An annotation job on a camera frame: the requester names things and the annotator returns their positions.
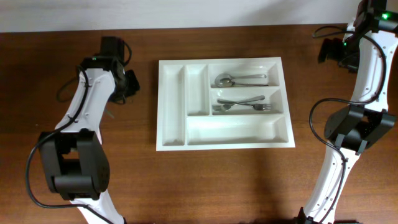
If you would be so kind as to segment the silver fork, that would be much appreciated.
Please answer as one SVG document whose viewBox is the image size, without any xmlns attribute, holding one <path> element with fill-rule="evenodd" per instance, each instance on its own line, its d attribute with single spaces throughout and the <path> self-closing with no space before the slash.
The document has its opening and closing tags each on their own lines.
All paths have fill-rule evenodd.
<svg viewBox="0 0 398 224">
<path fill-rule="evenodd" d="M 241 100 L 241 101 L 234 101 L 232 103 L 223 103 L 223 104 L 219 104 L 219 105 L 212 105 L 212 109 L 214 111 L 228 111 L 230 110 L 233 106 L 236 105 L 241 105 L 241 104 L 245 104 L 245 103 L 250 103 L 250 102 L 254 102 L 254 101 L 261 101 L 264 100 L 265 96 L 261 95 L 261 96 L 256 96 L 253 98 L 249 98 L 249 99 L 245 99 L 245 100 Z"/>
<path fill-rule="evenodd" d="M 218 103 L 221 104 L 227 104 L 227 103 L 233 103 L 233 101 L 229 100 L 217 100 Z M 257 111 L 267 111 L 273 109 L 273 106 L 271 104 L 264 104 L 264 103 L 243 103 L 241 106 L 250 106 L 252 109 L 257 110 Z"/>
</svg>

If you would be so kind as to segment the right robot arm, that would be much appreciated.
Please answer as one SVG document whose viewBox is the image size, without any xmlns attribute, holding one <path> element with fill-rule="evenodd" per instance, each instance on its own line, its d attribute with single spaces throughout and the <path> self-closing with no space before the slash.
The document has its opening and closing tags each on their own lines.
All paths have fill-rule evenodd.
<svg viewBox="0 0 398 224">
<path fill-rule="evenodd" d="M 325 158 L 309 200 L 294 223 L 335 223 L 335 210 L 345 182 L 360 155 L 395 125 L 388 112 L 387 89 L 397 49 L 397 1 L 362 0 L 356 17 L 347 27 L 332 26 L 332 33 L 312 34 L 323 39 L 320 63 L 335 60 L 356 74 L 350 100 L 326 98 L 316 102 L 339 102 L 345 107 L 331 114 L 324 135 Z"/>
</svg>

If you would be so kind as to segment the silver teaspoon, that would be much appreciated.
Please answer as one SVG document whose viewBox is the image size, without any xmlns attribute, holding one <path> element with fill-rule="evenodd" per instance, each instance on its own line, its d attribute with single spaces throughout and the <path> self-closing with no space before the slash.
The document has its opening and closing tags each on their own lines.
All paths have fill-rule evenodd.
<svg viewBox="0 0 398 224">
<path fill-rule="evenodd" d="M 113 115 L 109 110 L 105 109 L 104 112 L 105 112 L 109 117 L 111 117 L 112 119 L 114 119 L 114 115 Z"/>
</svg>

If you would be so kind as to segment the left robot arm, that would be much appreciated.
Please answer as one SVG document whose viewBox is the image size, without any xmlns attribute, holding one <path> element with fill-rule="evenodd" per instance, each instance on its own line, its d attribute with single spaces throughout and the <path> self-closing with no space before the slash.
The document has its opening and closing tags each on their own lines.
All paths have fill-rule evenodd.
<svg viewBox="0 0 398 224">
<path fill-rule="evenodd" d="M 54 131 L 42 132 L 32 152 L 39 152 L 51 192 L 78 208 L 88 223 L 125 223 L 108 192 L 110 166 L 102 148 L 100 122 L 106 104 L 123 105 L 140 89 L 126 70 L 130 46 L 120 37 L 101 39 L 100 51 L 76 67 L 78 86 Z"/>
</svg>

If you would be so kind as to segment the silver tablespoon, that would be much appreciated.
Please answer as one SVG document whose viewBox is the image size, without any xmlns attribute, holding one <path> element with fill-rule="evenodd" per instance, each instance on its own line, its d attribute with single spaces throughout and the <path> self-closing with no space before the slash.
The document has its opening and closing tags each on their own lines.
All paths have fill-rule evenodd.
<svg viewBox="0 0 398 224">
<path fill-rule="evenodd" d="M 215 84 L 221 83 L 222 80 L 224 79 L 245 79 L 245 78 L 266 78 L 266 74 L 255 74 L 255 75 L 246 75 L 246 76 L 232 76 L 228 73 L 221 73 L 215 78 Z"/>
<path fill-rule="evenodd" d="M 219 82 L 215 82 L 215 85 L 220 88 L 229 88 L 229 87 L 262 87 L 268 86 L 265 84 L 247 84 L 247 83 L 236 83 L 232 80 L 221 80 Z"/>
</svg>

